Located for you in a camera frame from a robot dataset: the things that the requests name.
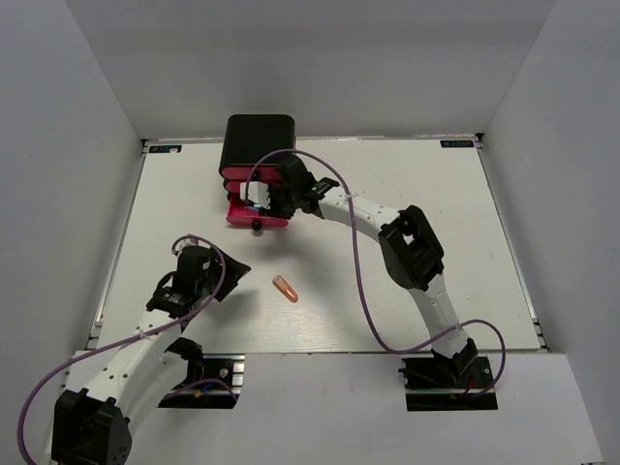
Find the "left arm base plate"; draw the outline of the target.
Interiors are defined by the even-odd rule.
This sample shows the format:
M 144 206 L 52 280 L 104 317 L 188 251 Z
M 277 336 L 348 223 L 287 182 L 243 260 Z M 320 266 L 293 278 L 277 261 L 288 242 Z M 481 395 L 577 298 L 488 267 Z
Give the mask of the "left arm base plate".
M 160 409 L 231 410 L 240 397 L 245 372 L 245 355 L 203 354 L 194 377 L 169 393 Z

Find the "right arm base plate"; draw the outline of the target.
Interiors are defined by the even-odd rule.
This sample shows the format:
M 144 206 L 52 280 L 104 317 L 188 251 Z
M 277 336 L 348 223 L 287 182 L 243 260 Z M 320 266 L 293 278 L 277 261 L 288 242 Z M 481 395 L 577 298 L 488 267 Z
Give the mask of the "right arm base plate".
M 408 412 L 496 411 L 498 401 L 487 356 L 478 356 L 455 381 L 443 373 L 433 357 L 402 359 L 398 369 L 405 387 Z

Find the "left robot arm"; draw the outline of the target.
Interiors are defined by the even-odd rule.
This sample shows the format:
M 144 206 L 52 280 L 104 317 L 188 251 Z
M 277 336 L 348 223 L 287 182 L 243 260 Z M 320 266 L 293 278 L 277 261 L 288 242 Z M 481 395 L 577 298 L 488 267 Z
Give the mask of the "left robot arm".
M 183 245 L 145 305 L 130 341 L 84 387 L 66 389 L 54 406 L 50 456 L 59 464 L 123 464 L 133 436 L 161 402 L 206 385 L 202 346 L 183 337 L 213 300 L 222 301 L 251 270 L 211 246 Z

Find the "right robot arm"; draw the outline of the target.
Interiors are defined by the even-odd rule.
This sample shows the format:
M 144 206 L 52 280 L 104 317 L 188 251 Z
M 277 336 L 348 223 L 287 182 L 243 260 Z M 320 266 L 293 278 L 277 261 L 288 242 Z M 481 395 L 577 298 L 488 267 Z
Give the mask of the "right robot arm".
M 243 199 L 269 216 L 291 218 L 297 210 L 364 234 L 381 249 L 388 276 L 413 298 L 430 335 L 439 378 L 457 387 L 473 373 L 479 352 L 454 310 L 444 277 L 444 249 L 423 211 L 414 205 L 394 209 L 352 192 L 344 177 L 316 179 L 305 167 L 305 152 L 278 149 L 259 161 L 274 160 L 277 177 L 248 174 Z

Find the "orange correction tape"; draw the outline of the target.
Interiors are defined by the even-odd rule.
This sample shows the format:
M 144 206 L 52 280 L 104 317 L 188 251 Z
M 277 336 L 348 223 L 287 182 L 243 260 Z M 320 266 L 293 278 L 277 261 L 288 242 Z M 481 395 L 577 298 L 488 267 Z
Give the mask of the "orange correction tape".
M 272 279 L 272 284 L 289 302 L 298 302 L 297 292 L 283 276 L 274 276 Z

